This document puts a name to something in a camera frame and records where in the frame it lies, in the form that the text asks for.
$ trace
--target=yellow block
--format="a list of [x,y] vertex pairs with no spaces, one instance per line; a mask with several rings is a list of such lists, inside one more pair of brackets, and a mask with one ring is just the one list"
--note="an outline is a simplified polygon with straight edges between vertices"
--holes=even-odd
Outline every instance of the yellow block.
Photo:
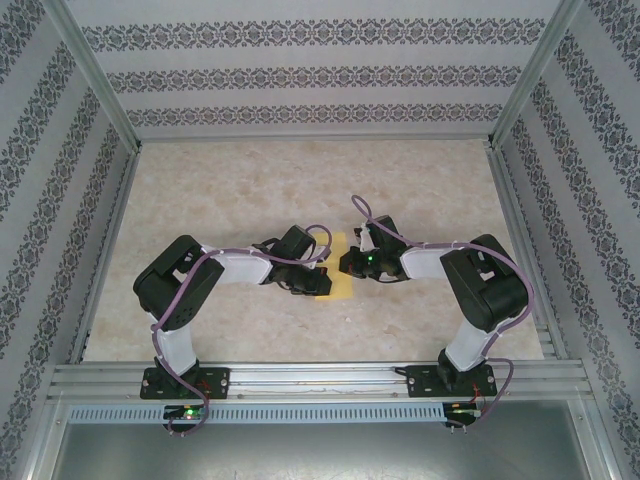
[[[314,233],[318,245],[326,245],[329,238],[324,232]],[[347,235],[344,232],[333,234],[333,244],[331,245],[331,255],[323,263],[318,264],[319,267],[327,268],[327,275],[331,279],[331,293],[322,297],[316,297],[316,300],[343,300],[353,297],[353,277],[346,275],[338,270],[340,266],[340,257],[349,251],[347,245]]]

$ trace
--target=cable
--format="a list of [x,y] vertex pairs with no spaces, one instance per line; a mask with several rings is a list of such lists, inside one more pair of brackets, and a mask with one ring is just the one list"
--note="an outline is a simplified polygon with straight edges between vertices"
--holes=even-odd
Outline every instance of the cable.
[[452,418],[447,418],[447,421],[445,422],[445,426],[447,425],[447,423],[456,425],[459,428],[462,428],[462,430],[464,430],[464,433],[467,433],[467,426],[464,423],[459,422],[458,420],[453,420]]
[[317,246],[318,246],[318,243],[316,242],[316,239],[314,238],[313,242],[311,242],[311,251],[309,252],[309,258],[313,257],[313,254],[316,253],[316,247]]
[[484,408],[487,406],[487,399],[484,397],[484,395],[482,394],[482,392],[480,391],[480,389],[475,383],[473,384],[473,391],[475,392],[475,395],[473,396],[473,398],[471,399],[471,402],[469,403],[476,402],[476,406],[478,406],[477,400],[482,398],[482,406],[481,407],[478,406],[478,408],[480,409],[480,412],[482,412]]
[[[195,433],[197,430],[199,430],[205,424],[205,422],[209,418],[209,411],[210,411],[209,410],[209,399],[200,390],[198,390],[197,388],[193,387],[189,383],[185,382],[182,379],[182,377],[180,377],[180,375],[178,375],[177,372],[175,370],[173,370],[169,366],[167,361],[164,359],[164,355],[162,353],[162,349],[160,348],[160,343],[158,341],[158,331],[160,331],[162,326],[167,322],[167,320],[169,319],[169,317],[171,316],[171,314],[175,310],[176,306],[180,302],[180,299],[184,295],[185,290],[187,289],[187,287],[191,283],[191,280],[193,280],[193,277],[195,276],[198,268],[200,268],[200,266],[205,261],[207,261],[209,258],[211,258],[211,257],[213,257],[215,255],[219,255],[221,253],[225,253],[226,252],[226,253],[238,253],[238,254],[241,254],[241,255],[252,255],[254,257],[264,258],[265,260],[279,262],[279,263],[285,263],[285,264],[288,264],[288,265],[304,265],[306,263],[323,261],[331,254],[331,244],[333,243],[333,237],[331,235],[331,231],[327,227],[325,227],[324,225],[314,224],[314,225],[311,225],[310,227],[307,227],[306,231],[309,232],[310,230],[313,230],[313,229],[320,229],[320,230],[324,230],[326,232],[327,237],[328,237],[327,246],[322,250],[322,252],[320,254],[316,255],[315,257],[308,258],[306,260],[287,260],[287,259],[284,259],[284,258],[274,257],[272,255],[260,252],[259,250],[250,250],[250,249],[246,249],[246,248],[214,249],[214,250],[211,250],[210,252],[205,253],[200,258],[198,258],[198,260],[195,261],[195,263],[191,267],[191,270],[189,270],[189,273],[187,274],[187,276],[185,277],[184,281],[182,282],[182,285],[180,285],[180,288],[178,289],[178,292],[173,297],[173,300],[169,304],[169,307],[167,307],[167,309],[165,310],[165,312],[162,315],[162,317],[160,318],[160,320],[158,320],[157,323],[155,323],[154,325],[151,326],[151,331],[152,331],[151,341],[153,342],[153,347],[156,350],[156,355],[158,357],[158,361],[160,362],[160,365],[162,365],[162,367],[167,371],[167,373],[169,373],[169,375],[171,375],[180,385],[185,387],[190,392],[194,393],[200,400],[202,400],[202,406],[204,408],[204,413],[201,414],[200,421],[196,425],[194,425],[193,428],[191,428],[190,430],[187,430],[186,432],[180,432],[180,436],[181,437],[186,437],[187,435],[191,435],[192,433]],[[171,428],[172,424],[173,424],[173,419],[170,419],[169,423],[167,425],[167,429],[169,430],[169,434],[170,435],[173,435],[174,433],[176,433]]]
[[396,233],[393,230],[385,227],[380,222],[378,222],[375,218],[373,218],[373,213],[371,212],[371,207],[365,201],[365,199],[362,198],[360,195],[351,195],[351,201],[356,206],[358,211],[360,213],[362,213],[362,215],[364,215],[364,217],[369,222],[373,223],[375,226],[380,228],[382,231],[388,233],[392,237],[397,238],[401,242],[404,242],[404,243],[406,243],[407,245],[409,245],[411,247],[423,248],[423,249],[427,249],[427,250],[441,250],[441,249],[445,249],[445,248],[451,248],[451,249],[453,249],[453,248],[471,248],[473,250],[478,250],[479,252],[483,252],[483,253],[486,253],[488,255],[491,255],[493,258],[495,258],[497,260],[500,260],[502,263],[507,264],[516,273],[516,275],[518,275],[518,277],[520,278],[520,280],[524,284],[525,289],[527,290],[527,297],[528,297],[527,306],[523,310],[523,312],[520,314],[520,316],[518,316],[518,318],[516,318],[512,322],[509,322],[506,325],[503,325],[503,326],[499,327],[496,330],[495,334],[487,342],[487,344],[485,345],[485,347],[483,348],[483,350],[481,352],[481,355],[483,357],[486,358],[487,353],[489,352],[489,349],[493,346],[495,341],[498,339],[498,337],[500,335],[502,335],[503,332],[505,332],[506,330],[508,330],[510,328],[513,328],[516,325],[519,325],[520,323],[522,323],[524,321],[524,319],[527,318],[529,313],[531,313],[531,310],[533,309],[533,299],[534,299],[534,296],[535,296],[534,291],[533,291],[533,286],[531,285],[531,282],[529,281],[529,279],[527,278],[525,273],[520,269],[520,267],[518,267],[512,260],[508,259],[504,255],[496,252],[495,250],[491,250],[490,248],[483,247],[482,245],[476,245],[474,243],[464,243],[464,242],[418,243],[418,242],[413,242],[413,241],[409,240],[408,238],[403,237],[399,233]]
[[488,417],[489,414],[491,413],[491,411],[495,408],[495,406],[497,405],[497,403],[500,400],[500,398],[502,398],[502,395],[504,395],[504,392],[507,391],[507,387],[509,386],[509,383],[511,383],[511,379],[513,378],[513,371],[515,370],[515,365],[508,358],[502,358],[502,357],[487,358],[487,361],[489,361],[489,362],[504,362],[504,363],[508,364],[509,365],[509,373],[507,374],[507,378],[505,379],[504,384],[502,385],[502,387],[498,391],[498,394],[495,396],[495,398],[493,399],[491,404],[487,407],[487,409],[482,413],[482,415],[480,415],[480,418],[478,418],[478,420],[476,420],[476,422],[475,422],[476,424],[481,422],[484,418]]
[[400,282],[406,282],[406,280],[403,279],[403,278],[396,278],[395,280],[389,280],[388,282],[385,282],[384,280],[380,280],[380,279],[377,279],[377,278],[374,278],[374,280],[376,282],[378,282],[378,283],[400,283]]

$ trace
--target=robotic arm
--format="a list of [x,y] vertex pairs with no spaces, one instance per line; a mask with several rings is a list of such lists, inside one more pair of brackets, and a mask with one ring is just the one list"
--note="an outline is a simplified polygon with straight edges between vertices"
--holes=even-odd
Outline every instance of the robotic arm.
[[[164,377],[158,380],[179,389],[177,381],[162,366],[166,363],[175,374],[195,385],[199,366],[191,343],[190,322],[214,286],[278,283],[295,295],[328,295],[331,280],[326,268],[316,267],[315,262],[307,266],[278,261],[311,258],[315,249],[313,237],[299,226],[293,226],[282,239],[273,238],[242,250],[217,250],[207,258],[196,269],[179,302],[157,331],[164,359],[164,362],[155,359],[156,367]],[[199,258],[214,250],[200,245],[189,235],[183,235],[138,276],[133,291],[154,324],[163,317],[182,286],[176,272],[186,274]]]
[[[375,219],[397,233],[389,216]],[[357,278],[396,283],[419,278],[447,278],[465,316],[460,328],[438,357],[438,376],[455,392],[473,378],[486,360],[496,334],[527,306],[527,289],[516,272],[494,257],[472,248],[409,247],[373,222],[355,229],[359,247],[340,259],[340,271]],[[510,260],[492,235],[471,241]]]

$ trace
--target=patterned wallpaper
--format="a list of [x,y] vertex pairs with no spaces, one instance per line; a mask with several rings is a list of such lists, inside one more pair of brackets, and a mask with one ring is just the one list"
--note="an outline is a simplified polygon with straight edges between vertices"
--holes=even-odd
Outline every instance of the patterned wallpaper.
[[69,359],[129,153],[38,0],[0,0],[0,479]]
[[142,139],[491,132],[558,0],[69,0]]
[[640,53],[629,0],[581,7],[503,145],[552,307],[640,478]]

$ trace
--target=marble floor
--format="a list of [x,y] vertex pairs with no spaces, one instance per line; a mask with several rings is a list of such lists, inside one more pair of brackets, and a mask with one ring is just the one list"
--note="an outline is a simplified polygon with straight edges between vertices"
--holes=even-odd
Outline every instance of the marble floor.
[[[345,232],[389,214],[416,241],[492,233],[512,254],[480,140],[147,144],[101,293],[85,360],[150,361],[149,320],[134,279],[176,237],[244,247],[291,225]],[[191,323],[204,361],[435,360],[462,314],[446,280],[353,282],[353,297],[292,296],[276,285],[221,285]],[[532,319],[492,354],[543,358]]]

